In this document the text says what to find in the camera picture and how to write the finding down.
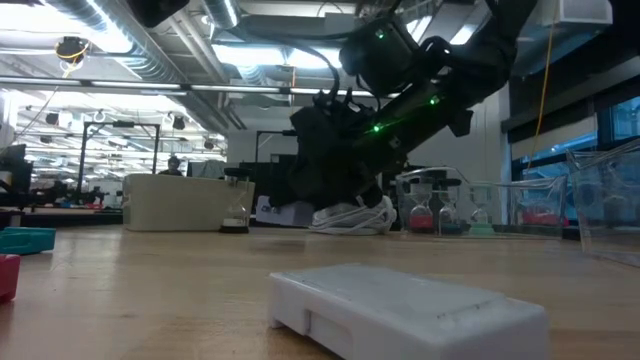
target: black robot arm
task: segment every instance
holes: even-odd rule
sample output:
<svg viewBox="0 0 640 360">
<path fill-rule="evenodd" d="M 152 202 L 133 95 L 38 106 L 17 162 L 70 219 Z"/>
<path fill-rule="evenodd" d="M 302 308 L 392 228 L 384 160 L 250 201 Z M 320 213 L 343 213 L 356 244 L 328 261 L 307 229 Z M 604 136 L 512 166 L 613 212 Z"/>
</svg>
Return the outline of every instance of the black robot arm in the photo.
<svg viewBox="0 0 640 360">
<path fill-rule="evenodd" d="M 471 106 L 502 88 L 517 55 L 517 38 L 537 0 L 487 0 L 490 19 L 465 45 L 439 37 L 416 44 L 405 25 L 386 17 L 356 30 L 340 53 L 344 70 L 377 96 L 400 90 L 377 113 L 354 111 L 350 99 L 319 94 L 291 116 L 297 163 L 273 206 L 305 200 L 317 208 L 360 198 L 381 201 L 376 176 L 445 127 L 469 133 Z"/>
</svg>

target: yellow cable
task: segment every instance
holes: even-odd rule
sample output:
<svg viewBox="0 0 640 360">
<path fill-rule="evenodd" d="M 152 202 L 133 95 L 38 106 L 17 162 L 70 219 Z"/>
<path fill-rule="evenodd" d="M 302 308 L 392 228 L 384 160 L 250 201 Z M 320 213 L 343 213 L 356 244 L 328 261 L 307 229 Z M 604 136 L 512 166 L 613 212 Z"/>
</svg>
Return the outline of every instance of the yellow cable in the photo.
<svg viewBox="0 0 640 360">
<path fill-rule="evenodd" d="M 551 68 L 551 54 L 553 51 L 553 31 L 558 21 L 558 8 L 560 7 L 560 1 L 556 1 L 556 8 L 553 15 L 553 22 L 551 23 L 551 30 L 549 32 L 549 45 L 547 48 L 547 64 L 544 69 L 544 81 L 542 83 L 542 99 L 540 100 L 540 113 L 538 115 L 538 126 L 536 127 L 536 134 L 533 138 L 533 148 L 531 149 L 531 156 L 529 156 L 529 166 L 527 170 L 531 169 L 531 162 L 533 162 L 533 155 L 536 153 L 536 147 L 538 146 L 538 136 L 540 135 L 540 128 L 542 127 L 542 119 L 544 118 L 544 103 L 547 99 L 547 85 L 549 84 L 549 70 Z"/>
</svg>

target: glass hourglass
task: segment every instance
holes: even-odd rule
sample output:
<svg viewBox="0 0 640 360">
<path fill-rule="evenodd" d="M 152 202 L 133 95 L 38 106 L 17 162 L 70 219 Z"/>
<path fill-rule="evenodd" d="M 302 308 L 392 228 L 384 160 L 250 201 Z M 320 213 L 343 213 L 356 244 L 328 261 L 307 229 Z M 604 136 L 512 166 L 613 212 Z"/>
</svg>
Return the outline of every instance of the glass hourglass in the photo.
<svg viewBox="0 0 640 360">
<path fill-rule="evenodd" d="M 489 221 L 486 208 L 491 203 L 491 185 L 472 185 L 469 187 L 469 198 L 476 206 L 471 215 L 471 235 L 492 235 L 493 226 Z"/>
<path fill-rule="evenodd" d="M 224 179 L 234 194 L 231 204 L 227 207 L 221 233 L 246 234 L 249 232 L 249 213 L 242 203 L 244 197 L 249 192 L 249 174 L 247 169 L 226 168 L 224 169 Z"/>
<path fill-rule="evenodd" d="M 456 211 L 458 201 L 458 189 L 434 191 L 434 195 L 442 202 L 442 208 L 438 213 L 438 233 L 440 235 L 458 235 L 461 233 Z"/>
<path fill-rule="evenodd" d="M 429 209 L 431 193 L 421 194 L 409 214 L 409 231 L 420 234 L 433 234 L 433 211 Z"/>
</svg>

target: clear plastic container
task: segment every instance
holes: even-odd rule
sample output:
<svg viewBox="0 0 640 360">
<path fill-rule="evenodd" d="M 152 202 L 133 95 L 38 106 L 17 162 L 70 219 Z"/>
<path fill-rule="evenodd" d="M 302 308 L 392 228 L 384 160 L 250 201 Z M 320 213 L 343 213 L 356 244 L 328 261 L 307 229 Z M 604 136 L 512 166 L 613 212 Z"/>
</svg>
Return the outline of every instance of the clear plastic container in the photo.
<svg viewBox="0 0 640 360">
<path fill-rule="evenodd" d="M 567 152 L 586 253 L 640 267 L 640 140 L 609 152 Z"/>
<path fill-rule="evenodd" d="M 496 184 L 471 182 L 450 167 L 420 169 L 396 177 L 399 214 L 404 229 L 410 231 L 412 209 L 426 202 L 440 235 L 561 238 L 567 179 Z M 416 192 L 418 185 L 429 189 L 431 196 Z"/>
</svg>

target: cable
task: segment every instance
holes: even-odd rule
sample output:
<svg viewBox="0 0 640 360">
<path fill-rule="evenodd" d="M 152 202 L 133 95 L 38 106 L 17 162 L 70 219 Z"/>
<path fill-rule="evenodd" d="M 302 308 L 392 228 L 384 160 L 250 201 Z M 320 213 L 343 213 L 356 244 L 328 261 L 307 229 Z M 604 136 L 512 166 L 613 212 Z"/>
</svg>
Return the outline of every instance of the cable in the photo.
<svg viewBox="0 0 640 360">
<path fill-rule="evenodd" d="M 378 104 L 378 112 L 380 112 L 380 109 L 382 109 L 382 103 L 380 102 L 380 97 L 374 94 L 369 88 L 365 87 L 360 83 L 360 74 L 356 75 L 356 85 L 358 85 L 359 88 L 367 91 L 369 94 L 373 95 L 373 97 L 376 99 L 376 103 Z"/>
<path fill-rule="evenodd" d="M 67 69 L 67 71 L 64 72 L 64 74 L 62 75 L 63 79 L 66 79 L 69 74 L 71 74 L 74 71 L 75 65 L 76 65 L 76 61 L 78 60 L 78 57 L 80 56 L 76 56 L 73 59 L 73 63 L 69 66 L 69 68 Z M 58 93 L 58 90 L 60 89 L 59 86 L 56 86 L 55 89 L 53 89 L 53 92 L 51 93 L 51 96 L 49 96 L 49 98 L 47 99 L 47 101 L 44 103 L 44 105 L 42 106 L 42 108 L 40 108 L 40 111 L 38 111 L 38 113 L 36 114 L 36 116 L 33 117 L 33 119 L 29 122 L 29 124 L 27 124 L 27 126 L 24 127 L 24 129 L 15 137 L 15 140 L 18 140 L 19 138 L 21 138 L 27 131 L 29 131 L 29 129 L 31 129 L 31 127 L 33 126 L 33 124 L 35 124 L 36 121 L 38 121 L 38 118 L 40 117 L 40 115 L 42 115 L 42 113 L 47 109 L 47 107 L 49 106 L 49 103 L 51 103 L 51 100 L 53 99 L 53 97 L 56 95 L 56 93 Z"/>
<path fill-rule="evenodd" d="M 277 35 L 277 34 L 273 34 L 273 33 L 256 33 L 253 32 L 251 29 L 246 29 L 245 31 L 255 37 L 258 38 L 263 38 L 265 40 L 269 40 L 269 41 L 273 41 L 275 43 L 279 43 L 282 45 L 287 45 L 293 48 L 296 48 L 300 51 L 304 51 L 307 54 L 313 55 L 319 59 L 321 59 L 322 61 L 324 61 L 327 66 L 329 67 L 329 70 L 331 71 L 331 75 L 333 76 L 333 86 L 331 87 L 331 91 L 329 92 L 329 96 L 331 96 L 332 99 L 335 99 L 336 96 L 338 95 L 338 90 L 340 90 L 340 73 L 338 73 L 338 69 L 336 69 L 332 64 L 331 61 L 329 61 L 329 59 L 327 59 L 324 55 L 322 55 L 320 52 L 318 52 L 317 50 L 297 43 L 295 41 L 292 41 L 290 39 L 287 38 L 288 35 Z"/>
<path fill-rule="evenodd" d="M 325 1 L 322 3 L 322 5 L 320 5 L 320 7 L 318 8 L 318 12 L 316 13 L 316 17 L 320 17 L 320 11 L 327 5 L 327 4 L 331 4 L 333 6 L 336 7 L 336 9 L 340 10 L 340 14 L 344 14 L 344 10 L 342 10 L 342 8 L 340 6 L 338 6 L 338 4 L 334 3 L 333 1 Z"/>
<path fill-rule="evenodd" d="M 544 118 L 544 104 L 547 99 L 547 86 L 549 85 L 549 72 L 551 70 L 551 55 L 553 52 L 553 31 L 555 30 L 556 21 L 558 21 L 558 8 L 560 7 L 559 0 L 556 1 L 556 9 L 553 15 L 553 22 L 551 23 L 551 30 L 549 32 L 549 45 L 547 48 L 547 63 L 544 69 L 544 81 L 542 83 L 542 98 L 540 100 L 540 113 L 538 115 L 538 125 L 536 126 L 536 134 L 533 137 L 533 147 L 531 148 L 531 156 L 529 156 L 529 165 L 527 170 L 531 169 L 533 162 L 533 155 L 536 153 L 536 147 L 538 146 L 538 137 L 540 135 L 540 128 L 542 127 L 542 119 Z"/>
<path fill-rule="evenodd" d="M 391 199 L 383 196 L 373 209 L 338 204 L 318 211 L 313 215 L 309 230 L 332 235 L 375 235 L 389 231 L 397 216 Z"/>
<path fill-rule="evenodd" d="M 389 11 L 387 12 L 389 15 L 393 15 L 396 13 L 396 10 L 398 10 L 398 7 L 400 6 L 400 3 L 402 3 L 402 0 L 396 0 L 393 5 L 391 5 L 391 7 L 389 8 Z"/>
<path fill-rule="evenodd" d="M 489 7 L 489 10 L 491 10 L 493 16 L 500 19 L 500 8 L 498 7 L 496 0 L 484 0 L 484 2 L 487 3 L 487 6 Z"/>
</svg>

